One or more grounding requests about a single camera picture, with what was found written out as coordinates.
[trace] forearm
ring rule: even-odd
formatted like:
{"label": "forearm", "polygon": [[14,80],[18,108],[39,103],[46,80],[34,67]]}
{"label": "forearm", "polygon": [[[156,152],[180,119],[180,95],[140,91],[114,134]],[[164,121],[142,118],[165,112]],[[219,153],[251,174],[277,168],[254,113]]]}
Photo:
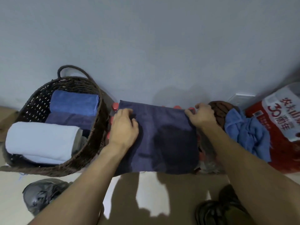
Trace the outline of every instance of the forearm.
{"label": "forearm", "polygon": [[300,186],[242,148],[216,124],[201,127],[258,224],[300,223]]}
{"label": "forearm", "polygon": [[123,155],[115,145],[103,148],[99,157],[49,204],[30,225],[96,224],[107,188]]}

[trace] light blue towel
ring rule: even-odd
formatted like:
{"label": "light blue towel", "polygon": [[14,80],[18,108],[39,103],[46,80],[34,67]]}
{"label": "light blue towel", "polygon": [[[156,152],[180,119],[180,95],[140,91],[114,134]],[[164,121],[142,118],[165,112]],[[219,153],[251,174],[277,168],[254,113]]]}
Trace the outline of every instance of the light blue towel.
{"label": "light blue towel", "polygon": [[225,117],[225,132],[247,151],[266,162],[271,162],[270,134],[256,119],[231,109]]}
{"label": "light blue towel", "polygon": [[99,96],[56,90],[50,101],[51,112],[96,116]]}

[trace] red packaging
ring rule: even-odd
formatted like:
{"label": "red packaging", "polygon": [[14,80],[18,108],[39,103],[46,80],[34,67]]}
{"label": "red packaging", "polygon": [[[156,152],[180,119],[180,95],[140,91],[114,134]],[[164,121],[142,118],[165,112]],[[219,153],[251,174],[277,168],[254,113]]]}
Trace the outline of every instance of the red packaging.
{"label": "red packaging", "polygon": [[271,137],[269,164],[282,173],[300,171],[300,82],[287,85],[245,110]]}

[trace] wall socket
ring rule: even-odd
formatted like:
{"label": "wall socket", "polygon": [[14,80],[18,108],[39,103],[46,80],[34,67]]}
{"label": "wall socket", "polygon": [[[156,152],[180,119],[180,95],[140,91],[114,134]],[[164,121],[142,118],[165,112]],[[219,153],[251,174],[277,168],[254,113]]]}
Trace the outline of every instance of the wall socket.
{"label": "wall socket", "polygon": [[249,100],[253,99],[254,97],[255,95],[236,93],[228,100],[228,102],[234,106],[244,106]]}

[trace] brown woven basket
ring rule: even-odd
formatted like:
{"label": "brown woven basket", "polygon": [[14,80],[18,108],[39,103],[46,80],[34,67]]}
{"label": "brown woven basket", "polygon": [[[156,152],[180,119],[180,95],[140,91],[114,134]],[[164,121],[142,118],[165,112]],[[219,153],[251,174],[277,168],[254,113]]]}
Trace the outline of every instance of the brown woven basket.
{"label": "brown woven basket", "polygon": [[[67,76],[61,77],[60,72],[64,68],[74,68],[81,71],[88,79],[83,77]],[[9,166],[1,166],[0,171],[20,172],[25,174],[46,175],[50,177],[62,177],[73,174],[88,164],[96,153],[104,146],[105,133],[107,129],[108,112],[102,98],[101,89],[95,81],[81,68],[73,65],[65,65],[58,69],[58,78],[50,81],[36,90],[21,109],[15,122],[45,122],[50,113],[50,100],[55,90],[68,92],[97,94],[99,95],[99,106],[95,122],[91,129],[87,143],[73,157],[60,165],[47,166],[29,162],[22,155],[9,154],[3,147],[3,156]]]}

